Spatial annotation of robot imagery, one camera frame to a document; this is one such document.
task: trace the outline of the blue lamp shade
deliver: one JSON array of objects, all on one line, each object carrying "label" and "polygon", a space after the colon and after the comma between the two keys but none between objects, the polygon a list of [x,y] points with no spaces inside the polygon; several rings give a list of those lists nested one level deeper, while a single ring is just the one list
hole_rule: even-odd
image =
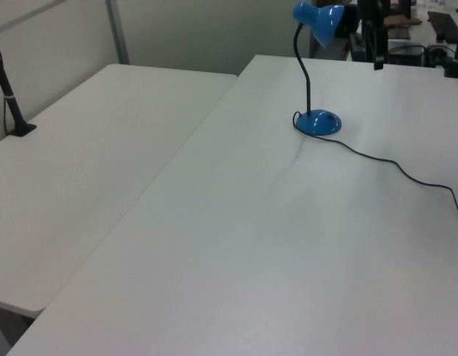
[{"label": "blue lamp shade", "polygon": [[322,8],[300,2],[293,10],[293,17],[313,31],[315,38],[323,46],[328,46],[334,37],[336,28],[345,8],[341,5],[330,5]]}]

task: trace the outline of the black power cord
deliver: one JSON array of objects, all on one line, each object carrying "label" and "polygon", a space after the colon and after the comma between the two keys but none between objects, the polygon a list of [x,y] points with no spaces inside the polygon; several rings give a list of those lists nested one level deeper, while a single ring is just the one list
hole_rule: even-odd
[{"label": "black power cord", "polygon": [[303,135],[305,135],[305,136],[313,137],[314,139],[321,139],[322,141],[337,143],[338,145],[341,145],[341,146],[347,148],[349,151],[354,152],[355,154],[358,154],[358,155],[363,156],[363,157],[365,157],[365,158],[373,159],[374,161],[392,163],[393,165],[396,165],[396,166],[398,167],[398,169],[399,169],[407,178],[409,178],[410,180],[412,180],[412,181],[414,181],[415,183],[418,183],[418,184],[420,184],[420,185],[426,185],[427,187],[436,187],[436,188],[443,188],[443,189],[446,189],[446,190],[448,190],[448,191],[451,192],[451,195],[453,196],[454,204],[457,206],[457,210],[458,210],[457,198],[456,198],[455,195],[454,195],[453,189],[451,189],[451,188],[448,187],[447,185],[432,184],[432,183],[422,182],[422,181],[420,181],[420,180],[418,180],[418,179],[415,179],[415,178],[413,178],[412,176],[408,175],[407,172],[405,172],[405,171],[402,169],[402,167],[400,167],[399,163],[393,161],[392,159],[385,159],[385,158],[378,158],[378,157],[374,157],[374,156],[369,156],[368,154],[363,154],[363,153],[361,153],[361,152],[358,152],[358,151],[354,150],[353,148],[351,148],[351,147],[349,147],[348,145],[346,145],[344,142],[337,141],[337,140],[335,140],[335,139],[326,139],[326,138],[324,138],[324,137],[314,136],[314,135],[310,135],[310,134],[308,134],[308,133],[301,132],[301,131],[296,127],[295,116],[296,116],[297,114],[298,114],[298,117],[300,117],[300,116],[302,115],[302,113],[300,113],[299,111],[296,111],[296,112],[293,114],[292,123],[293,123],[293,127],[295,128],[295,130],[297,130],[297,131],[300,132],[301,134],[303,134]]}]

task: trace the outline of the white wall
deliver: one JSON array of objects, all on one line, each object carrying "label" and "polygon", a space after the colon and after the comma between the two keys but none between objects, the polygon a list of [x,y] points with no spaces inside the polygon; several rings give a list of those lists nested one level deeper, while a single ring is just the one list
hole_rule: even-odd
[{"label": "white wall", "polygon": [[[0,50],[27,121],[104,66],[118,62],[104,0],[58,4],[0,33]],[[0,88],[0,139],[2,105]],[[10,112],[7,117],[10,130]]]},{"label": "white wall", "polygon": [[[294,56],[299,0],[117,0],[132,65],[239,75],[256,54]],[[300,35],[308,57],[309,30]]]}]

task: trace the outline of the table top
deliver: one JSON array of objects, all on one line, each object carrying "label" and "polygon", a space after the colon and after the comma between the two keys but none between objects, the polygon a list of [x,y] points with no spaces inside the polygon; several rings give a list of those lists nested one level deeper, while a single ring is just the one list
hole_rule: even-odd
[{"label": "table top", "polygon": [[[422,20],[422,24],[414,25],[409,27],[411,39],[409,42],[418,42],[421,45],[437,45],[435,39],[437,38],[437,33],[435,32],[433,26],[428,21],[428,11],[434,11],[438,13],[449,13],[455,23],[458,25],[458,13],[456,9],[458,8],[458,0],[446,0],[443,4],[437,4],[430,0],[418,0],[417,6],[412,7],[411,15]],[[455,50],[455,44],[447,44],[446,42],[441,45],[448,46],[449,48]],[[453,56],[453,53],[448,51],[449,56]]]},{"label": "table top", "polygon": [[0,142],[0,307],[36,317],[235,76],[110,65]]},{"label": "table top", "polygon": [[[457,79],[305,64],[334,138],[458,196]],[[451,197],[298,134],[303,79],[257,56],[9,355],[458,355]]]}]

